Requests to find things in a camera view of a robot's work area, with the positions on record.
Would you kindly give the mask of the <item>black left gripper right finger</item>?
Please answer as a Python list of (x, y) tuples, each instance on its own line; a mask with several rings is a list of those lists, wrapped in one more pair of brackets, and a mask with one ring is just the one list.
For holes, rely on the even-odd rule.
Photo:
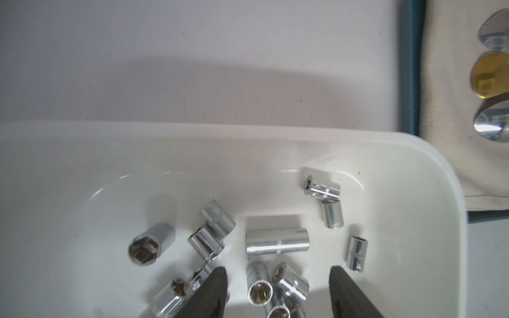
[(383, 318), (381, 312), (341, 266), (331, 267), (329, 287), (335, 318)]

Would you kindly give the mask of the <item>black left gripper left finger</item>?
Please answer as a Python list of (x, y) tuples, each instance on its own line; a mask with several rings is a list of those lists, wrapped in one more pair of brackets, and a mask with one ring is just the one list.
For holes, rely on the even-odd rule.
[(225, 313), (228, 279), (225, 267), (215, 268), (201, 287), (181, 307), (176, 318), (222, 318)]

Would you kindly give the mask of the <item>chrome socket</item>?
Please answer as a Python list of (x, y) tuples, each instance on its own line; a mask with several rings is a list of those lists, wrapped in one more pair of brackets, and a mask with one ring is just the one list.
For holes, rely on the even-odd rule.
[(279, 263), (273, 271), (271, 282), (282, 293), (296, 302), (304, 302), (310, 293), (310, 283), (286, 262)]
[(181, 278), (175, 278), (159, 291), (139, 317), (174, 317), (189, 296), (187, 283)]
[(196, 292), (197, 290), (199, 290), (212, 272), (213, 268), (211, 268), (208, 263), (205, 263), (201, 265), (199, 268), (197, 268), (186, 282), (190, 291)]
[(285, 295), (273, 295), (265, 312), (267, 318), (307, 318), (302, 304)]
[(213, 262), (225, 247), (222, 239), (206, 223), (191, 234), (187, 241), (206, 263)]
[(368, 241), (361, 237), (352, 236), (349, 241), (347, 267), (358, 273), (362, 273), (365, 267)]
[(268, 268), (263, 262), (256, 261), (247, 267), (247, 297), (251, 305), (263, 307), (273, 297)]
[(236, 222), (216, 200), (210, 201), (201, 214), (205, 217), (206, 223), (211, 227), (215, 235), (224, 239), (236, 226)]
[(342, 228), (344, 220), (340, 201), (323, 200), (321, 208), (323, 221), (328, 229)]
[(303, 185), (304, 194), (319, 200), (338, 202), (341, 187), (338, 183), (309, 175)]
[(168, 223), (158, 223), (137, 235), (128, 246), (131, 262), (139, 266), (154, 264), (172, 245), (176, 232)]
[(251, 230), (246, 232), (246, 255), (304, 252), (310, 248), (310, 237), (305, 228)]

